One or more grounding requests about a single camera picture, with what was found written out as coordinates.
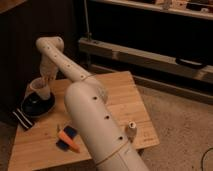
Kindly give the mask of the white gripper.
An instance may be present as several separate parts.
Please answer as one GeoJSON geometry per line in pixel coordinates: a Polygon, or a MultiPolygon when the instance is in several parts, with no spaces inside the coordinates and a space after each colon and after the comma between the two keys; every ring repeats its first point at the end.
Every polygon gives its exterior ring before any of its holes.
{"type": "Polygon", "coordinates": [[[46,82],[56,79],[58,67],[48,58],[43,57],[40,63],[40,74],[46,82]]]}

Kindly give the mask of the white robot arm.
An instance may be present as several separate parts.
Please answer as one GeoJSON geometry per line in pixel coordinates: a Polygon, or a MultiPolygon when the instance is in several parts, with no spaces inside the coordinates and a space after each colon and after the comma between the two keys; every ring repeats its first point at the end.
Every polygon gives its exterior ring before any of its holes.
{"type": "Polygon", "coordinates": [[[103,84],[91,73],[63,54],[60,37],[41,37],[36,47],[47,68],[42,76],[50,78],[50,67],[58,68],[70,81],[64,103],[98,171],[149,171],[148,167],[118,126],[106,107],[103,84]]]}

